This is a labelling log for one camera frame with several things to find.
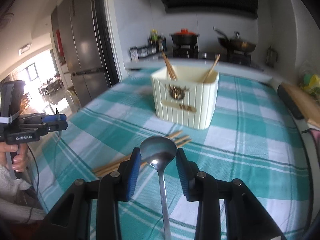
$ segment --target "tablecloth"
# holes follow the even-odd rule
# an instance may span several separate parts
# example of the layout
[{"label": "tablecloth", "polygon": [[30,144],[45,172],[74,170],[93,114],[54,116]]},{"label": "tablecloth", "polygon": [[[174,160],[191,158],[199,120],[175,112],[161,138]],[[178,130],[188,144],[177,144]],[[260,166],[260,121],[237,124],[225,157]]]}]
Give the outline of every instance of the tablecloth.
[{"label": "tablecloth", "polygon": [[[156,117],[153,71],[140,71],[112,87],[68,120],[58,143],[52,133],[37,147],[39,200],[44,209],[48,212],[75,179],[97,179],[93,168],[130,154],[145,138],[183,129],[192,138],[183,147],[188,160],[216,179],[243,180],[285,236],[299,238],[307,221],[309,172],[299,132],[276,92],[255,81],[221,74],[211,124],[194,130]],[[30,169],[36,185],[34,163]],[[198,203],[186,201],[175,161],[165,170],[165,183],[172,239],[193,239]],[[220,209],[225,239],[223,201]],[[95,212],[94,205],[91,238]],[[119,212],[124,240],[164,239],[159,181],[152,167],[140,170],[133,198],[119,203]]]}]

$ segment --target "human hand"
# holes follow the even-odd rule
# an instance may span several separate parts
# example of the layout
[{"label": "human hand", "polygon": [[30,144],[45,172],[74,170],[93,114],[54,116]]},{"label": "human hand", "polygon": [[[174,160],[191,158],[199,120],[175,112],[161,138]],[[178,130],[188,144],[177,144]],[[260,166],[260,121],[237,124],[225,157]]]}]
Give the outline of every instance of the human hand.
[{"label": "human hand", "polygon": [[23,172],[28,164],[28,145],[26,143],[18,145],[7,145],[5,142],[0,142],[0,165],[9,168],[7,163],[6,152],[17,152],[17,155],[13,158],[14,164],[12,169],[16,172]]}]

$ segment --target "blue gripper pad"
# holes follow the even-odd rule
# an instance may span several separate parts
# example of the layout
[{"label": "blue gripper pad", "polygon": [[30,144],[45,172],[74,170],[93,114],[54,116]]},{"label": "blue gripper pad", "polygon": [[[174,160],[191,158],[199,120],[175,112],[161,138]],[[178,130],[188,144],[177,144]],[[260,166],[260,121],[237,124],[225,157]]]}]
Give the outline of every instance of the blue gripper pad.
[{"label": "blue gripper pad", "polygon": [[[65,114],[60,114],[61,121],[67,120],[67,117]],[[42,122],[55,122],[57,120],[57,115],[51,114],[47,115],[42,119]]]},{"label": "blue gripper pad", "polygon": [[127,192],[126,192],[126,198],[129,200],[134,194],[134,190],[136,188],[137,179],[139,175],[139,169],[141,164],[141,154],[139,148],[134,148],[130,161],[132,163],[131,172],[128,176],[128,184],[127,184]]},{"label": "blue gripper pad", "polygon": [[188,201],[194,201],[190,197],[190,191],[195,187],[195,176],[190,167],[190,163],[182,148],[177,150],[176,164],[183,194]]}]

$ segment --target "stainless steel refrigerator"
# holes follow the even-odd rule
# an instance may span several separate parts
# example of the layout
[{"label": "stainless steel refrigerator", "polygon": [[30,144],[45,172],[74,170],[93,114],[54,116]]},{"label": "stainless steel refrigerator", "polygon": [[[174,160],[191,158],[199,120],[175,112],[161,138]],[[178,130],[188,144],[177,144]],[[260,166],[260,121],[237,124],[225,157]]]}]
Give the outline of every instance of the stainless steel refrigerator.
[{"label": "stainless steel refrigerator", "polygon": [[64,57],[81,106],[119,82],[103,0],[63,0],[58,23]]}]

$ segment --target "black cable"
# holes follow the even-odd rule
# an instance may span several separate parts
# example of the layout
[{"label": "black cable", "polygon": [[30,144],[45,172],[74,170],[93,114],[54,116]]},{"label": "black cable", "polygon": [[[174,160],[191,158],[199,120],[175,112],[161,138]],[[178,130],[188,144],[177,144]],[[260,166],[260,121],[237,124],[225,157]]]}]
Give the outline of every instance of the black cable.
[{"label": "black cable", "polygon": [[34,202],[33,206],[32,206],[31,209],[30,209],[29,217],[28,217],[27,221],[24,222],[24,224],[27,224],[27,223],[30,221],[31,214],[32,214],[32,210],[36,207],[37,198],[38,198],[38,192],[39,192],[39,180],[40,180],[40,178],[39,178],[39,168],[38,168],[38,164],[37,164],[36,158],[35,158],[35,156],[33,155],[33,152],[31,151],[29,145],[28,145],[28,149],[29,149],[29,151],[30,151],[30,153],[31,153],[31,155],[32,155],[32,157],[33,157],[33,160],[35,161],[35,164],[36,164],[38,181],[37,181],[37,188],[36,188],[36,199],[35,199],[35,202]]}]

